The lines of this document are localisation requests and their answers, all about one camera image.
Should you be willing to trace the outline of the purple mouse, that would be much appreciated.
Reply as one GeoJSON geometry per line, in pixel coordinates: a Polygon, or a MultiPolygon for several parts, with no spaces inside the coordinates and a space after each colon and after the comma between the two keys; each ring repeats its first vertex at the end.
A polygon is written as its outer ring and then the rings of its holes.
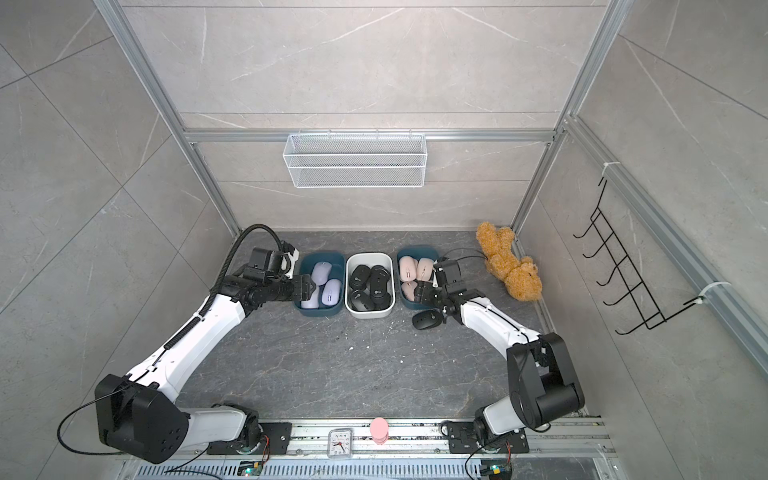
{"type": "Polygon", "coordinates": [[[342,293],[342,282],[339,279],[329,279],[323,286],[321,303],[327,307],[336,306],[342,293]]]}
{"type": "Polygon", "coordinates": [[[325,285],[330,277],[333,265],[330,262],[320,261],[317,262],[311,272],[311,280],[316,286],[320,287],[325,285]]]}
{"type": "Polygon", "coordinates": [[[308,300],[302,300],[300,302],[300,308],[303,310],[314,310],[319,308],[320,303],[320,291],[315,290],[308,300]]]}

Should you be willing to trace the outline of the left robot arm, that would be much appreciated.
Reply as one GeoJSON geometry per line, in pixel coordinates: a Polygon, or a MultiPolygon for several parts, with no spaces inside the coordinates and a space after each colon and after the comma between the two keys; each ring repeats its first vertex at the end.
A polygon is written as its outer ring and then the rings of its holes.
{"type": "Polygon", "coordinates": [[[216,345],[268,302],[309,299],[317,286],[296,271],[299,251],[274,230],[253,224],[234,241],[203,304],[162,346],[123,376],[94,390],[99,441],[161,464],[179,450],[214,447],[249,454],[265,440],[256,411],[232,404],[182,409],[176,400],[216,345]]]}

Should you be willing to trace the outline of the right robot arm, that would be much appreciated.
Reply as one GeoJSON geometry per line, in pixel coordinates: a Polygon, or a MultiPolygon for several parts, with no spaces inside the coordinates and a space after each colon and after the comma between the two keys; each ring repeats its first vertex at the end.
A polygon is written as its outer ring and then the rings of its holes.
{"type": "Polygon", "coordinates": [[[452,318],[479,334],[506,361],[508,395],[479,409],[473,421],[479,445],[523,429],[540,431],[585,406],[565,340],[520,324],[484,293],[468,288],[457,259],[439,258],[429,278],[417,282],[414,300],[427,307],[412,317],[416,329],[432,329],[452,318]]]}

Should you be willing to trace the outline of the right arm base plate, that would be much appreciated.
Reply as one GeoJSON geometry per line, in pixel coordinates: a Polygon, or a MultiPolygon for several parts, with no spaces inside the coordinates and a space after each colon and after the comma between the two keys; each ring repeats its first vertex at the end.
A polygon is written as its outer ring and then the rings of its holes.
{"type": "Polygon", "coordinates": [[[479,426],[478,421],[444,420],[439,431],[448,441],[452,454],[469,454],[477,449],[486,452],[529,453],[530,448],[524,429],[517,429],[503,435],[495,435],[479,426]]]}

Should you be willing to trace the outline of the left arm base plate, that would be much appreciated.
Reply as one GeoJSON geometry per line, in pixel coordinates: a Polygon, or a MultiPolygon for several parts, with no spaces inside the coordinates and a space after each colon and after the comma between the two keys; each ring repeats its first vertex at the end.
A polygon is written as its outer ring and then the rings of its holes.
{"type": "Polygon", "coordinates": [[[290,422],[247,422],[241,434],[231,441],[211,442],[209,455],[258,455],[287,453],[293,424],[290,422]]]}

